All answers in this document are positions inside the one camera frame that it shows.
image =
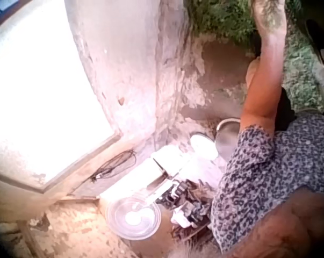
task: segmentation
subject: cable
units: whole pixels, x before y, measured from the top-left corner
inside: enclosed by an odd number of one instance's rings
[[[136,164],[136,152],[134,150],[126,150],[119,155],[115,156],[111,160],[105,162],[102,166],[100,166],[96,172],[90,177],[91,181],[95,183],[98,179],[107,179],[114,176],[119,175],[123,171],[125,171],[128,168],[133,167]],[[115,170],[120,165],[124,164],[126,161],[128,161],[130,158],[134,157],[134,163],[130,165],[129,167],[125,168],[122,171],[112,173],[113,170]]]

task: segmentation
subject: shirt sleeve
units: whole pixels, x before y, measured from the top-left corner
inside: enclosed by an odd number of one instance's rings
[[[271,172],[269,165],[274,151],[273,137],[258,125],[251,125],[239,134],[212,203],[212,231],[223,253],[258,221],[266,198],[264,190],[268,187],[263,174]]]
[[[266,162],[273,156],[274,150],[273,137],[261,126],[250,125],[239,134],[227,171],[246,169]]]

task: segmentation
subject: green plant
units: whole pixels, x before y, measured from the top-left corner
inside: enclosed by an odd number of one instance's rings
[[[256,30],[250,8],[251,0],[185,0],[195,35],[214,33],[236,44],[249,47]],[[286,38],[285,76],[283,87],[295,110],[324,108],[319,83],[312,73],[315,55],[309,40],[296,26],[301,13],[301,0],[286,0],[288,33]]]

